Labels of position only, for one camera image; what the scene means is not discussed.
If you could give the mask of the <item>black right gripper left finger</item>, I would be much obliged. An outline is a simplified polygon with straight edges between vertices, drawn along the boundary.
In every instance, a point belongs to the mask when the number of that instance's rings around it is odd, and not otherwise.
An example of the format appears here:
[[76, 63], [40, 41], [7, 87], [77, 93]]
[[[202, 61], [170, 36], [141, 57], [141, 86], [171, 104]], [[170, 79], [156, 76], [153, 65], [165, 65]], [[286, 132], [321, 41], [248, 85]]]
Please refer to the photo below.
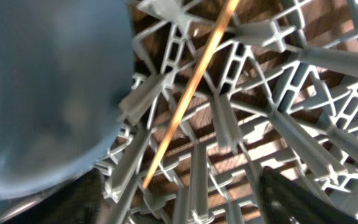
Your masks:
[[102, 173], [93, 169], [29, 210], [5, 222], [8, 224], [94, 224], [102, 203]]

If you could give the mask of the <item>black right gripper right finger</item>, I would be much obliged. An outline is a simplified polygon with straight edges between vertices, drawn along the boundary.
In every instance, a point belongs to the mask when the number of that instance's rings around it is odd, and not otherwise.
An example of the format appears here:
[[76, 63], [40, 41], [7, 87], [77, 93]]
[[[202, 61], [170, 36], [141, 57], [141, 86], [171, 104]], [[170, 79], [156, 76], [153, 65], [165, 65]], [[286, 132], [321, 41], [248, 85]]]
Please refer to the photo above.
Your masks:
[[288, 180], [271, 167], [264, 167], [257, 182], [258, 208], [265, 223], [342, 223], [358, 220]]

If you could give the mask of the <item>dark blue bowl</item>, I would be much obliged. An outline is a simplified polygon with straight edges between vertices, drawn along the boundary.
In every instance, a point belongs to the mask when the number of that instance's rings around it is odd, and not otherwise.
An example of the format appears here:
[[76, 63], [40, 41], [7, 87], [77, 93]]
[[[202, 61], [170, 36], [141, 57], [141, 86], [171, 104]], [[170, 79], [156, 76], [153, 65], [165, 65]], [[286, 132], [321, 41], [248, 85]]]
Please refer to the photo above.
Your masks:
[[0, 1], [0, 199], [89, 170], [117, 137], [133, 72], [126, 1]]

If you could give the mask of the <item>wooden chopstick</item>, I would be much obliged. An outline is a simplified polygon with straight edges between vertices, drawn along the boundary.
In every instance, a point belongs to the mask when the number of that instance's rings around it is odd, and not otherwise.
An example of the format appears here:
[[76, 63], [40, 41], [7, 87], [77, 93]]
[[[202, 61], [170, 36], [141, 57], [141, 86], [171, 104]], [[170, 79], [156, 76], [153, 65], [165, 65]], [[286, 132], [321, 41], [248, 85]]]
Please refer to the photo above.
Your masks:
[[195, 69], [193, 70], [193, 76], [190, 78], [186, 85], [185, 91], [177, 104], [177, 108], [169, 122], [169, 125], [163, 135], [163, 139], [160, 142], [158, 150], [154, 155], [152, 163], [147, 171], [147, 175], [145, 176], [144, 182], [142, 184], [143, 189], [146, 189], [149, 186], [155, 172], [157, 171], [158, 165], [162, 161], [163, 156], [172, 140], [172, 137], [181, 123], [185, 111], [190, 104], [190, 101], [198, 85], [200, 84], [200, 81], [225, 33], [226, 27], [228, 26], [231, 17], [236, 11], [236, 7], [238, 6], [239, 2], [240, 0], [227, 0], [221, 12], [219, 13], [219, 17], [215, 23], [215, 28], [209, 35], [204, 52], [197, 61]]

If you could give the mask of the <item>grey dishwasher rack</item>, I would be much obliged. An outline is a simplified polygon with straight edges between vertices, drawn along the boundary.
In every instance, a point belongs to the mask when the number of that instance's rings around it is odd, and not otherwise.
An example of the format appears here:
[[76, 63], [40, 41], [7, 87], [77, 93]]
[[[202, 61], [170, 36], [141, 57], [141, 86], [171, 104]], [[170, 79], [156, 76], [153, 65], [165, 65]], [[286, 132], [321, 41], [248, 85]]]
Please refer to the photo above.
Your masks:
[[130, 6], [140, 67], [117, 141], [96, 165], [111, 223], [263, 223], [266, 166], [358, 219], [358, 1], [242, 2], [148, 189], [218, 7]]

